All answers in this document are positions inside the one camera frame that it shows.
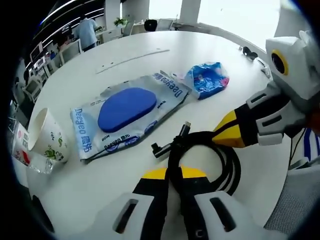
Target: paper cup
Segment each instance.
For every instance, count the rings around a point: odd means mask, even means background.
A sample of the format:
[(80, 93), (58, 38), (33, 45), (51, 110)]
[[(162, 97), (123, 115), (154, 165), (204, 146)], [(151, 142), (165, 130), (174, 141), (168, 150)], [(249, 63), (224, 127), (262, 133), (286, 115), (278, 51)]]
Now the paper cup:
[(42, 109), (29, 127), (28, 149), (65, 163), (70, 155), (68, 139), (48, 108)]

